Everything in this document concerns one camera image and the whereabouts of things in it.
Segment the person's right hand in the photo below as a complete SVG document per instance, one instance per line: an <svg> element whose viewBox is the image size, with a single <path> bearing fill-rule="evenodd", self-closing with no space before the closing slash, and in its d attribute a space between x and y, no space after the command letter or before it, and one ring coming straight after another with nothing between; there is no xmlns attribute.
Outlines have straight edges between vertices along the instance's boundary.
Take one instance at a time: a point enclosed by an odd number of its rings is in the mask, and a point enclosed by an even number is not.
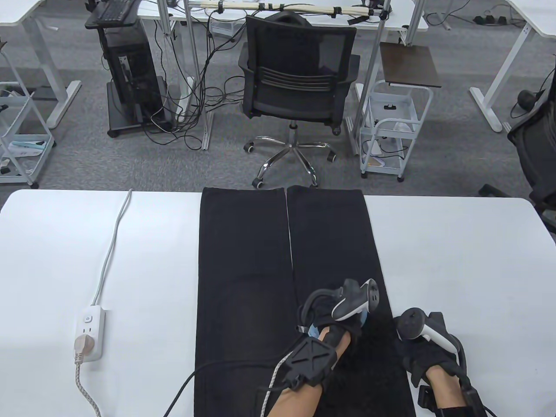
<svg viewBox="0 0 556 417"><path fill-rule="evenodd" d="M411 383L429 383L427 372L439 366L461 383L469 384L467 362L459 339L447 332L443 314L425 314L421 308L409 308L395 318L398 339L396 349L402 364L411 374Z"/></svg>

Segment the person's left hand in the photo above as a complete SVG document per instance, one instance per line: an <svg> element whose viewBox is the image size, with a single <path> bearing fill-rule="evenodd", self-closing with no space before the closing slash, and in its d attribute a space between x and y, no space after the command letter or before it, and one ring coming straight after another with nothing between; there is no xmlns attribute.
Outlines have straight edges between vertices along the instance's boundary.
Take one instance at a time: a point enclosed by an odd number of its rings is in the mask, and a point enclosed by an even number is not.
<svg viewBox="0 0 556 417"><path fill-rule="evenodd" d="M333 346L338 346L346 332L356 341L363 331L371 300L367 285L315 290L298 310L297 330L317 338L328 328L339 333L332 336Z"/></svg>

